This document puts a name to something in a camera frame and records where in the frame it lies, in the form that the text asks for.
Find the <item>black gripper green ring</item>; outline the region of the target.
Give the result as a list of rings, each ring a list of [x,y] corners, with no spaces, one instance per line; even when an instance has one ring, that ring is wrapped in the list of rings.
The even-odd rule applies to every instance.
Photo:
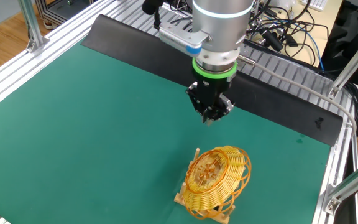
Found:
[[[192,60],[196,82],[186,89],[186,94],[195,111],[201,116],[201,122],[207,126],[228,115],[234,108],[233,102],[223,95],[231,87],[237,72],[237,62],[233,62],[229,66],[225,71],[212,72],[202,68],[195,58]]]

